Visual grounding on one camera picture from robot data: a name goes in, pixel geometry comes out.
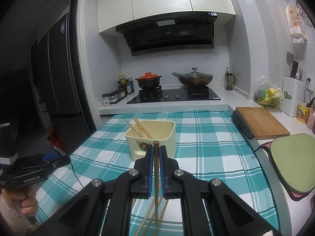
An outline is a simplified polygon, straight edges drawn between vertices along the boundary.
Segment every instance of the white countertop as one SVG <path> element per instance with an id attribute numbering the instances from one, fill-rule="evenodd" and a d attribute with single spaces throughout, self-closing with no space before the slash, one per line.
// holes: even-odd
<path id="1" fill-rule="evenodd" d="M 155 102 L 142 104 L 127 104 L 138 92 L 127 96 L 117 104 L 108 107 L 101 106 L 98 109 L 100 115 L 120 114 L 120 113 L 148 113 L 148 112 L 180 112 L 187 110 L 228 110 L 231 114 L 236 107 L 259 107 L 254 101 L 247 100 L 235 91 L 225 90 L 222 86 L 211 86 L 211 89 L 221 98 L 213 101 L 174 101 Z M 287 116 L 284 112 L 271 113 L 286 129 L 293 134 L 306 133 L 314 136 L 305 124 L 297 121 L 296 118 Z M 250 140 L 252 148 L 255 150 L 261 144 L 269 140 Z M 281 233 L 284 236 L 295 236 L 311 214 L 310 199 L 315 194 L 313 190 L 307 197 L 300 201 L 293 201 L 272 168 L 267 153 L 260 149 L 256 155 L 266 173 L 270 183 L 272 193 L 278 209 Z"/>

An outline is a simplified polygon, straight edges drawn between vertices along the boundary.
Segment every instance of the table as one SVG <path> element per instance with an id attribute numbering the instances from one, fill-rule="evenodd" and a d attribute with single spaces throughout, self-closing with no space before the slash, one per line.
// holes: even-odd
<path id="1" fill-rule="evenodd" d="M 194 110 L 113 116 L 71 155 L 83 185 L 94 178 L 104 181 L 115 179 L 133 168 L 134 162 L 125 138 L 129 128 L 125 119 L 131 120 L 133 116 L 140 120 L 174 121 L 178 148 L 175 158 L 179 167 L 199 179 L 221 179 L 278 229 L 277 208 L 266 176 L 249 143 L 232 123 L 228 111 Z M 44 222 L 81 188 L 70 166 L 56 170 L 37 192 L 38 220 Z M 151 201 L 136 201 L 132 210 L 130 235 L 137 231 Z M 154 228 L 152 224 L 147 235 L 152 235 Z M 183 235 L 179 199 L 169 201 L 158 235 Z"/>

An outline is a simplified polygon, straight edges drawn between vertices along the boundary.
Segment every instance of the human hand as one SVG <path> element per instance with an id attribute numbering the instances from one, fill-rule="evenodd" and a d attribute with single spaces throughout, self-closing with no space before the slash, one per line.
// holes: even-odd
<path id="1" fill-rule="evenodd" d="M 38 210 L 36 192 L 33 185 L 23 188 L 2 189 L 2 199 L 12 209 L 16 209 L 15 200 L 21 201 L 21 213 L 29 217 L 34 216 Z"/>

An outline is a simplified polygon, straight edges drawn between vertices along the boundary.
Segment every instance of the refrigerator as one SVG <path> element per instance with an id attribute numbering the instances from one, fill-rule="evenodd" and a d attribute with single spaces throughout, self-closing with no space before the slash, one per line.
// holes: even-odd
<path id="1" fill-rule="evenodd" d="M 85 93 L 81 91 L 81 96 L 78 95 L 79 83 L 74 77 L 69 40 L 69 13 L 66 13 L 37 45 L 39 85 L 53 129 L 67 154 L 96 130 L 88 114 Z"/>

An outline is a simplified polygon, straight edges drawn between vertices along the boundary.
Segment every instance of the range hood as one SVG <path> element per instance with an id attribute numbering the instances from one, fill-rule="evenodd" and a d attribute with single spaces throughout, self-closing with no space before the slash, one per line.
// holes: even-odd
<path id="1" fill-rule="evenodd" d="M 131 55 L 178 49 L 214 48 L 215 12 L 183 11 L 140 18 L 116 26 Z"/>

